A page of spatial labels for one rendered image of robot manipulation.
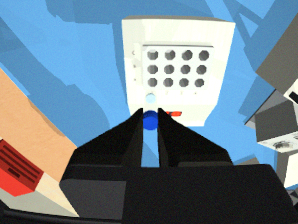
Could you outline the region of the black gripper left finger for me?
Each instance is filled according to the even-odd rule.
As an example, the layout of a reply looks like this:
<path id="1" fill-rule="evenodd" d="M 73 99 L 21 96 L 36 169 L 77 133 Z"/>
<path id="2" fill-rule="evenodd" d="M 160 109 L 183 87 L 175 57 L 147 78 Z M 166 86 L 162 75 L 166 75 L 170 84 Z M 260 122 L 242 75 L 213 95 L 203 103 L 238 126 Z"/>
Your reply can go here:
<path id="1" fill-rule="evenodd" d="M 120 164 L 141 167 L 143 151 L 143 113 L 141 107 L 127 120 L 76 148 L 67 164 Z"/>

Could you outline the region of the white block with rows of round holes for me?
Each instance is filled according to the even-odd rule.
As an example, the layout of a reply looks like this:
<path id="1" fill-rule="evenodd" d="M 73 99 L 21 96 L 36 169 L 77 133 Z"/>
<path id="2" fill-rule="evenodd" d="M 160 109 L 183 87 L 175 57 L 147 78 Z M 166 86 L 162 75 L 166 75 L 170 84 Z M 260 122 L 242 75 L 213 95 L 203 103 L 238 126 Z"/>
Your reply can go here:
<path id="1" fill-rule="evenodd" d="M 153 89 L 157 108 L 185 126 L 204 126 L 217 105 L 234 28 L 234 22 L 216 17 L 122 19 L 130 114 L 144 109 L 145 93 Z"/>

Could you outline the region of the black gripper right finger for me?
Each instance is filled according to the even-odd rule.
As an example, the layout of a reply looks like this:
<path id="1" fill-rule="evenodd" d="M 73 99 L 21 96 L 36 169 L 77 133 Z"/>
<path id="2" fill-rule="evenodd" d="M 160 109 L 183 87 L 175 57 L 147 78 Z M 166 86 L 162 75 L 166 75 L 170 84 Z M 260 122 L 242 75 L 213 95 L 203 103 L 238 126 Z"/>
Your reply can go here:
<path id="1" fill-rule="evenodd" d="M 159 167 L 234 165 L 228 151 L 174 120 L 158 107 Z"/>

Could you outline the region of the blue bench mat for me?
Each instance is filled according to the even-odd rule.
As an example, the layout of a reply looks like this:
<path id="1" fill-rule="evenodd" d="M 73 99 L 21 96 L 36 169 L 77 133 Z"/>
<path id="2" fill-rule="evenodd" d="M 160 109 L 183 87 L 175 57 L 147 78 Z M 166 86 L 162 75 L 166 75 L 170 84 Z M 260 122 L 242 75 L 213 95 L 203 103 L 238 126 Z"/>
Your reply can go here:
<path id="1" fill-rule="evenodd" d="M 0 0 L 0 68 L 77 147 L 130 116 L 122 37 L 128 15 L 235 23 L 216 107 L 187 126 L 276 172 L 278 151 L 244 124 L 275 90 L 255 71 L 298 13 L 298 0 Z"/>

